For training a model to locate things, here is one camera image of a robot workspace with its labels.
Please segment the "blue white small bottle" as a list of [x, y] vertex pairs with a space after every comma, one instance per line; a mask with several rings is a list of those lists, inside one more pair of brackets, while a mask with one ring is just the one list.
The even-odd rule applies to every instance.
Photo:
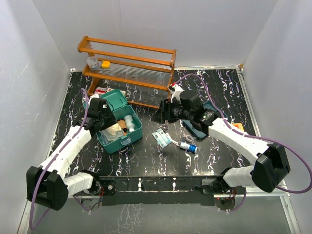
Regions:
[[192, 153], [192, 154], [196, 154], [196, 152], [197, 152], [197, 146], [196, 145], [188, 144], [186, 142], [181, 142], [180, 148], [183, 150], [186, 150], [187, 152]]

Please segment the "brown orange-capped medicine bottle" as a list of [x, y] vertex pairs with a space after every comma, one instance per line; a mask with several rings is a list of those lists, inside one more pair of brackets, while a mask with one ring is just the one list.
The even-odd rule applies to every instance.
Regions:
[[128, 129], [127, 129], [125, 121], [124, 120], [119, 120], [118, 123], [119, 123], [121, 129], [124, 131], [124, 134], [126, 135]]

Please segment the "blue face mask packet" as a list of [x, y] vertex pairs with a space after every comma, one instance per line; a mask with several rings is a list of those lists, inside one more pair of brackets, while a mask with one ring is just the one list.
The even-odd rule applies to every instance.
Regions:
[[166, 132], [162, 128], [159, 128], [155, 132], [153, 132], [152, 136], [162, 149], [172, 143], [170, 138], [167, 136]]

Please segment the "clear green-banded bottle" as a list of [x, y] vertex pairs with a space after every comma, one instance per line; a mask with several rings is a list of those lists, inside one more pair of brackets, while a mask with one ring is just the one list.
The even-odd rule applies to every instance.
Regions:
[[127, 115], [124, 117], [124, 121], [129, 132], [133, 132], [135, 130], [135, 124], [133, 121], [133, 117], [131, 115]]

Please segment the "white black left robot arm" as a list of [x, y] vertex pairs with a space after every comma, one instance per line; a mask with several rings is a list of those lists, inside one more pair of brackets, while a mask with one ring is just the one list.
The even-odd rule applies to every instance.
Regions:
[[106, 99], [94, 97], [85, 108], [87, 114], [76, 119], [55, 151], [38, 167], [26, 173], [27, 199], [44, 207], [60, 210], [67, 199], [79, 192], [94, 195], [100, 191], [98, 174], [83, 170], [66, 177], [67, 170], [82, 148], [100, 131], [117, 123]]

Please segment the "teal medicine kit box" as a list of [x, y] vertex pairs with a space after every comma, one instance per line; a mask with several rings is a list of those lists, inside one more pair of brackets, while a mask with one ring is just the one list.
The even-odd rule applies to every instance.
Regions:
[[105, 151], [112, 154], [143, 137], [142, 123], [119, 89], [113, 89], [101, 97], [108, 101], [117, 123], [97, 133], [97, 138]]

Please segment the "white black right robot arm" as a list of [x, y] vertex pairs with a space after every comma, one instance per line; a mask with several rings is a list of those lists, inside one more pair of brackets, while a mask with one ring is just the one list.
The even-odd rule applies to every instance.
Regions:
[[248, 167], [225, 169], [201, 189], [227, 194], [235, 187], [251, 186], [271, 193], [291, 171], [283, 146], [248, 138], [244, 131], [228, 126], [227, 120], [216, 109], [205, 106], [193, 91], [182, 91], [178, 97], [162, 100], [151, 117], [158, 124], [178, 120], [188, 120], [195, 129], [224, 142], [250, 162]]

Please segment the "bag of cotton balls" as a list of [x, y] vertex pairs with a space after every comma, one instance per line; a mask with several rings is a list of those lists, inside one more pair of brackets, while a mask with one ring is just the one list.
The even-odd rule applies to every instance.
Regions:
[[108, 141], [115, 141], [118, 138], [123, 137], [125, 134], [121, 126], [118, 123], [116, 123], [102, 130], [101, 135], [105, 137]]

